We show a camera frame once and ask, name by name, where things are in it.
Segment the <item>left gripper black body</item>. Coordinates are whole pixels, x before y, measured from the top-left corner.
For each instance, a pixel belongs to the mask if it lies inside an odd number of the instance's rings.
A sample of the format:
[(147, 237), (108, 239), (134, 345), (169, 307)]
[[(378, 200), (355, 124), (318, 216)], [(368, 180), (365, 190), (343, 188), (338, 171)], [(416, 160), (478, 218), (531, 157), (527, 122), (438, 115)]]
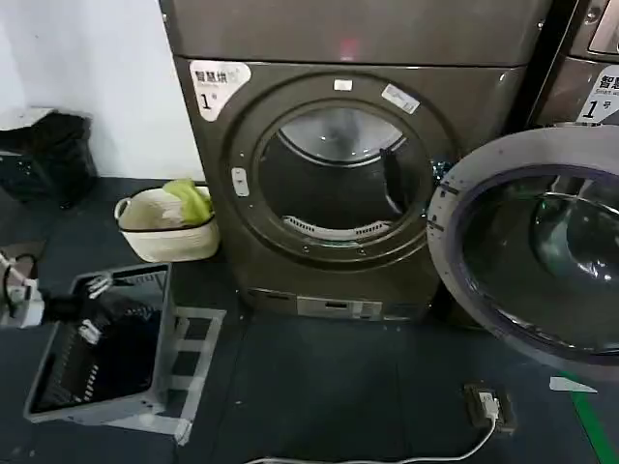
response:
[(42, 322), (72, 322), (79, 319), (81, 310), (82, 300), (78, 296), (45, 297)]

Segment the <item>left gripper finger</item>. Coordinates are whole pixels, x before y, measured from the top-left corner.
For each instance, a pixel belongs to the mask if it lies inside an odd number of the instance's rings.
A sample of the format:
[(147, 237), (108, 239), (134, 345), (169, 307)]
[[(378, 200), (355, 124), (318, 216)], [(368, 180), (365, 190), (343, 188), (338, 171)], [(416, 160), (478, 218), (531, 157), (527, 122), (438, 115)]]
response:
[(88, 297), (99, 297), (99, 295), (109, 289), (113, 283), (114, 278), (111, 273), (95, 275), (86, 283), (86, 294)]
[(90, 319), (83, 319), (78, 327), (78, 334), (90, 345), (97, 345), (103, 336), (103, 327)]

